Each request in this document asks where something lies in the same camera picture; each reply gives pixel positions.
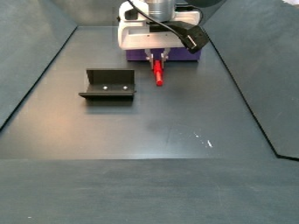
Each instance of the black bracket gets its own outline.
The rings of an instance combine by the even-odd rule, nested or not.
[[[79,95],[88,100],[135,97],[135,70],[87,69],[88,90]]]

